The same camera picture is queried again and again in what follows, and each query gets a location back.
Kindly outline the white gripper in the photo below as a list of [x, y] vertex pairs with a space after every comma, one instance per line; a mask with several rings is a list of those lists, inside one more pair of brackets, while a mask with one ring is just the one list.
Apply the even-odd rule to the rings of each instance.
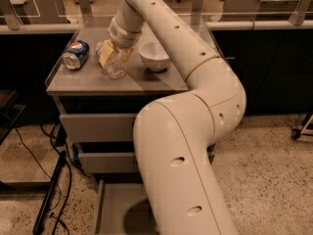
[[102, 68], [110, 65], [116, 57], [126, 63], [132, 55], [133, 46], [139, 41], [144, 24], [142, 16], [125, 0], [121, 0], [109, 26], [109, 37], [101, 47], [99, 63]]

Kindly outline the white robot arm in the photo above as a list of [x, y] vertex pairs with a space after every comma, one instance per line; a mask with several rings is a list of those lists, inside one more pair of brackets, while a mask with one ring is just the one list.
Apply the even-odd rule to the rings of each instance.
[[246, 93], [214, 44], [163, 0], [121, 0], [109, 27], [130, 48], [147, 24], [185, 81], [184, 93], [159, 98], [136, 116], [138, 167], [160, 235], [239, 235], [208, 160], [207, 147], [231, 133]]

